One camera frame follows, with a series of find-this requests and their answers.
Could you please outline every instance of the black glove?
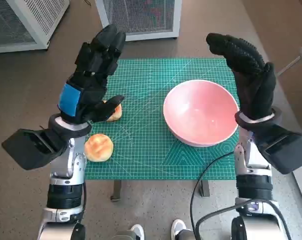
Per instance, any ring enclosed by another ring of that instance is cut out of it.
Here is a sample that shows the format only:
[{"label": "black glove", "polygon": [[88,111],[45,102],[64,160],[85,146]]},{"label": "black glove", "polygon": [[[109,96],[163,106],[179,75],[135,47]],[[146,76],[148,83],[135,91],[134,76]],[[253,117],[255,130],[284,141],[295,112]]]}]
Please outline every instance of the black glove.
[{"label": "black glove", "polygon": [[271,115],[273,64],[265,64],[256,47],[241,38],[211,33],[206,41],[213,54],[225,57],[234,74],[240,111],[252,120]]}]

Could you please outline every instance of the shoe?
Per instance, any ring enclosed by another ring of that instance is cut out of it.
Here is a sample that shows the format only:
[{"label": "shoe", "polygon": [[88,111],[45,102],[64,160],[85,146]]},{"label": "shoe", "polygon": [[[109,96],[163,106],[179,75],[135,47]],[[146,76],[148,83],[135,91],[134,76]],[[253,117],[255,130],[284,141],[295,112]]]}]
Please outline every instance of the shoe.
[{"label": "shoe", "polygon": [[171,239],[175,240],[175,236],[178,235],[179,232],[184,229],[186,229],[185,223],[180,219],[175,220],[171,228]]},{"label": "shoe", "polygon": [[131,227],[131,231],[135,232],[135,234],[140,237],[140,240],[144,240],[144,230],[141,225],[135,224]]}]

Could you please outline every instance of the robotic arm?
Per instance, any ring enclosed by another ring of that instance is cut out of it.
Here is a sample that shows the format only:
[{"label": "robotic arm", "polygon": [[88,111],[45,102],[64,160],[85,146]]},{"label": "robotic arm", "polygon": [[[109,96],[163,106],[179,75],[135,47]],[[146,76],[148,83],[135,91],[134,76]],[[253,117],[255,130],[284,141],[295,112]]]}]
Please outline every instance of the robotic arm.
[{"label": "robotic arm", "polygon": [[[273,64],[265,64],[256,48],[243,39],[211,33],[206,41],[213,54],[225,57],[240,101],[235,115],[239,124],[239,142],[234,150],[235,203],[261,199],[278,206],[272,196],[271,166],[282,174],[302,166],[302,134],[278,125],[281,111],[272,107],[276,84]],[[233,240],[286,239],[287,230],[270,204],[255,201],[237,211],[239,216],[231,226]]]},{"label": "robotic arm", "polygon": [[115,25],[109,25],[91,43],[83,43],[75,61],[76,70],[60,95],[60,114],[50,117],[47,129],[19,129],[2,144],[26,170],[52,162],[38,240],[85,239],[81,224],[86,205],[85,136],[92,128],[88,121],[107,120],[124,99],[118,95],[102,101],[107,77],[117,68],[125,37]]}]

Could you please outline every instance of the bun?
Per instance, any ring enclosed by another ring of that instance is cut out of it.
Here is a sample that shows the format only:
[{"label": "bun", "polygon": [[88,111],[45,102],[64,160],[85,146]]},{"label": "bun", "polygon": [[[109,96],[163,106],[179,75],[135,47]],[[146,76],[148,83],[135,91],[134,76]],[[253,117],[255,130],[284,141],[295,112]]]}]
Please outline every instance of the bun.
[{"label": "bun", "polygon": [[115,108],[115,112],[106,120],[106,121],[116,121],[118,119],[120,119],[122,116],[122,105],[119,104],[116,108]]},{"label": "bun", "polygon": [[92,162],[104,162],[111,157],[113,148],[113,142],[108,136],[95,134],[86,141],[84,153],[87,159]]}]

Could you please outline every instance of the black cable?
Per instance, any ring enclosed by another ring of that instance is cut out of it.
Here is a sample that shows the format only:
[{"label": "black cable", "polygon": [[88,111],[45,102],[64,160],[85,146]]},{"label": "black cable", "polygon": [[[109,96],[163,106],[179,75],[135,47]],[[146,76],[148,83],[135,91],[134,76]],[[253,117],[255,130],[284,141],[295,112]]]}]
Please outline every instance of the black cable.
[{"label": "black cable", "polygon": [[197,221],[196,223],[196,227],[195,227],[195,232],[194,232],[194,235],[195,235],[195,239],[196,240],[200,240],[201,239],[201,236],[200,236],[200,225],[205,221],[205,220],[208,220],[209,218],[213,217],[213,216],[216,216],[216,215],[219,215],[221,213],[225,213],[225,212],[228,212],[228,211],[231,211],[231,210],[234,210],[234,209],[237,209],[237,208],[241,208],[247,204],[250,204],[252,202],[262,202],[262,203],[267,203],[269,204],[273,210],[275,211],[275,213],[279,216],[279,218],[281,219],[282,221],[282,224],[283,224],[283,227],[284,227],[284,230],[285,230],[285,233],[286,233],[286,237],[288,240],[291,240],[291,236],[290,236],[290,232],[289,232],[289,229],[287,228],[287,224],[284,220],[284,217],[281,213],[281,211],[277,208],[277,206],[272,203],[271,201],[269,200],[264,200],[264,199],[250,199],[248,201],[244,201],[242,203],[239,203],[239,204],[236,204],[234,206],[229,206],[227,208],[224,208],[224,209],[221,209],[221,210],[218,210],[218,211],[215,211],[213,213],[210,213],[202,218],[200,218],[199,221]]},{"label": "black cable", "polygon": [[85,180],[84,180],[84,183],[83,183],[83,195],[84,195],[83,209],[82,209],[81,215],[79,217],[79,223],[81,223],[81,221],[83,219],[84,212],[85,212],[85,207],[86,207],[86,182],[85,182]]},{"label": "black cable", "polygon": [[193,200],[194,200],[194,195],[195,195],[195,190],[196,188],[198,187],[201,179],[203,178],[203,176],[206,174],[206,172],[210,169],[210,167],[215,164],[217,161],[219,161],[220,159],[226,157],[226,156],[229,156],[231,155],[233,152],[229,152],[225,155],[222,155],[218,158],[216,158],[215,160],[213,160],[203,171],[203,173],[200,175],[199,179],[197,180],[196,182],[196,185],[194,187],[194,190],[193,190],[193,193],[192,193],[192,197],[191,197],[191,203],[190,203],[190,217],[191,217],[191,223],[192,223],[192,229],[193,229],[193,232],[194,232],[194,236],[195,236],[195,239],[196,240],[201,240],[201,236],[200,236],[200,233],[199,233],[199,230],[200,230],[200,225],[207,219],[213,217],[213,216],[216,216],[216,215],[219,215],[221,213],[225,213],[225,212],[228,212],[228,211],[231,211],[231,210],[234,210],[234,209],[237,209],[237,208],[240,208],[240,207],[243,207],[251,202],[261,202],[261,203],[267,203],[269,204],[273,210],[275,211],[275,213],[279,216],[279,218],[281,219],[282,221],[282,224],[283,224],[283,227],[284,227],[284,230],[285,230],[285,233],[286,233],[286,236],[287,236],[287,240],[291,240],[291,236],[290,236],[290,232],[288,230],[288,227],[287,227],[287,224],[286,224],[286,221],[281,213],[281,211],[277,208],[277,206],[272,203],[271,201],[269,200],[264,200],[264,199],[251,199],[251,200],[248,200],[248,201],[245,201],[245,202],[242,202],[242,203],[239,203],[239,204],[236,204],[234,206],[230,206],[230,207],[227,207],[227,208],[224,208],[224,209],[221,209],[221,210],[217,210],[213,213],[210,213],[202,218],[200,218],[199,221],[197,221],[196,223],[196,226],[194,226],[194,219],[193,219]]},{"label": "black cable", "polygon": [[206,174],[206,172],[210,169],[210,167],[215,164],[217,161],[219,161],[220,159],[231,155],[233,152],[228,152],[227,154],[224,154],[218,158],[216,158],[215,160],[213,160],[202,172],[202,174],[200,175],[199,179],[196,182],[196,185],[194,187],[193,193],[192,193],[192,197],[191,197],[191,203],[190,203],[190,216],[191,216],[191,223],[192,223],[192,229],[193,232],[195,233],[195,225],[194,225],[194,219],[193,219],[193,200],[194,200],[194,195],[195,195],[195,190],[197,188],[197,186],[199,185],[199,182],[201,181],[201,179],[203,178],[203,176]]},{"label": "black cable", "polygon": [[92,6],[91,3],[90,3],[90,1],[84,0],[84,2],[86,2],[86,4],[87,4],[88,6],[90,6],[90,7]]}]

